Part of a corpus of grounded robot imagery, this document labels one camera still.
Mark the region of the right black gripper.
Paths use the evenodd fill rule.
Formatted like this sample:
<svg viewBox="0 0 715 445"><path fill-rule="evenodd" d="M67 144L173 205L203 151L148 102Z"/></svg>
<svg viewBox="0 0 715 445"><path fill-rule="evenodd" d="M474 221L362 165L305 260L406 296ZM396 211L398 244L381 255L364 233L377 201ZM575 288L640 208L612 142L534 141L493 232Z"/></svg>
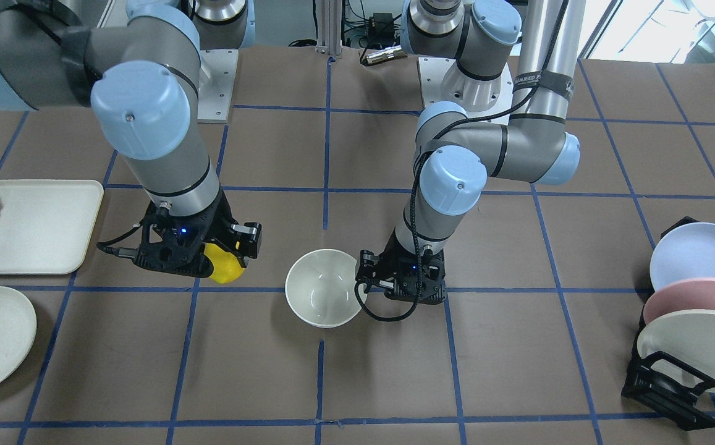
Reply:
<svg viewBox="0 0 715 445"><path fill-rule="evenodd" d="M142 242L132 259L150 271L208 277L213 270L203 253L205 244L234 254L243 267L255 259L261 246L261 224L238 223L224 192L204 210L188 216L170 215L167 206L148 205L142 220Z"/></svg>

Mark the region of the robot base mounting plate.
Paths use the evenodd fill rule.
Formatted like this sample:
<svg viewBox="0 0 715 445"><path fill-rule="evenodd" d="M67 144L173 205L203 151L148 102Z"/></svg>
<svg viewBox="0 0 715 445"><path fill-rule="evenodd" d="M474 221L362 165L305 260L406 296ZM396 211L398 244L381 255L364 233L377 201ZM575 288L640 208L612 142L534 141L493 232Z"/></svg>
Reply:
<svg viewBox="0 0 715 445"><path fill-rule="evenodd" d="M425 107L452 101L467 111L468 117L488 116L512 106L512 74L507 65L498 77L488 80L468 78L453 59L418 59L420 90Z"/></svg>

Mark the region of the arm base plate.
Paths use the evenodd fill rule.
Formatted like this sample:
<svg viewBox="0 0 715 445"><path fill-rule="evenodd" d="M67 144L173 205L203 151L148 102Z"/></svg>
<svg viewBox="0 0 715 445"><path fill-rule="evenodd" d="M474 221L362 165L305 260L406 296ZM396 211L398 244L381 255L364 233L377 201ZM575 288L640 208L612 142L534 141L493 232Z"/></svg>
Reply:
<svg viewBox="0 0 715 445"><path fill-rule="evenodd" d="M197 120L205 124L226 124L231 113L239 51L209 49L200 51L200 56Z"/></svg>

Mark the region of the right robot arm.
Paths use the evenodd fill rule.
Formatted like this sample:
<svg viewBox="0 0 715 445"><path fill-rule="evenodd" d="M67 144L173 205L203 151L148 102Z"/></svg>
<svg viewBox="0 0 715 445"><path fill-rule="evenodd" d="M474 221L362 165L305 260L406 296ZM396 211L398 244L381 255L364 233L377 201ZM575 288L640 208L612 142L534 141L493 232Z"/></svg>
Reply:
<svg viewBox="0 0 715 445"><path fill-rule="evenodd" d="M98 250L150 271L235 281L261 225L231 214L197 129L202 51L250 47L250 1L129 1L126 25L83 24L61 1L0 1L0 110L89 107L150 197L143 219Z"/></svg>

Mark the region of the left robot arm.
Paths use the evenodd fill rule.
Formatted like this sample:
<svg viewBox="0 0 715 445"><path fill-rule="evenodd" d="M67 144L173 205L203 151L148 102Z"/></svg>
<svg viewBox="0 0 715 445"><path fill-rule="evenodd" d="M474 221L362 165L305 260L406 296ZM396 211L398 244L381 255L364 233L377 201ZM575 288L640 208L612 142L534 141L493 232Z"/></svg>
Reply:
<svg viewBox="0 0 715 445"><path fill-rule="evenodd" d="M586 3L407 1L402 50L453 61L442 99L420 113L415 180L384 251L363 250L355 288L445 301L444 247L489 178L561 185L580 161L565 130Z"/></svg>

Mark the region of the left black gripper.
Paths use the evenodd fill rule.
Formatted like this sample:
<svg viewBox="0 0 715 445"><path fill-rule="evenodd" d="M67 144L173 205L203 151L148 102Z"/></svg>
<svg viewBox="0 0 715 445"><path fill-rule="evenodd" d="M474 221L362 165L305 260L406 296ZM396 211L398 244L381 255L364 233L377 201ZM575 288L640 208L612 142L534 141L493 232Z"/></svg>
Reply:
<svg viewBox="0 0 715 445"><path fill-rule="evenodd" d="M374 255L361 250L355 281L366 291L383 290L386 298L404 302L438 305L447 299L444 252L426 250L420 260L404 248Z"/></svg>

